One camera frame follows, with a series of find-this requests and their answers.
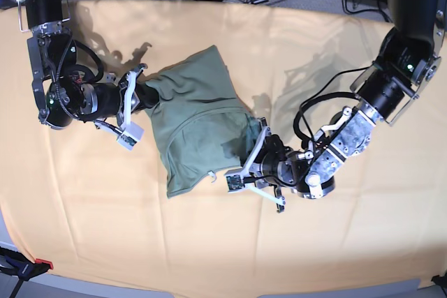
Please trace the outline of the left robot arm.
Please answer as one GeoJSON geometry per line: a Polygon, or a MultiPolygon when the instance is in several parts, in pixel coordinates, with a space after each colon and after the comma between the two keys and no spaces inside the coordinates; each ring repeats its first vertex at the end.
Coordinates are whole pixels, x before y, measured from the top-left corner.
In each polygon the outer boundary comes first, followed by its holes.
{"type": "Polygon", "coordinates": [[[220,170],[231,193],[250,190],[279,206],[285,188],[307,199],[330,193],[346,159],[366,149],[378,122],[394,122],[419,97],[441,61],[446,0],[388,0],[388,8],[394,26],[349,91],[321,89],[299,105],[298,151],[245,107],[215,46],[146,81],[140,107],[152,121],[168,197],[220,170]]]}

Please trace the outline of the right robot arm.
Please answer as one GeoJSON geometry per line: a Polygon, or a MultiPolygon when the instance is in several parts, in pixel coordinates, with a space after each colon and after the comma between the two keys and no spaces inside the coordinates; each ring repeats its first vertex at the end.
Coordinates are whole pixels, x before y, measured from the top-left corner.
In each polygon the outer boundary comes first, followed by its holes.
{"type": "Polygon", "coordinates": [[[131,114],[158,98],[137,81],[144,64],[119,80],[104,78],[101,59],[65,26],[71,18],[67,0],[16,2],[18,13],[27,15],[27,26],[20,30],[32,34],[27,41],[31,87],[43,125],[61,130],[78,120],[121,135],[131,114]]]}

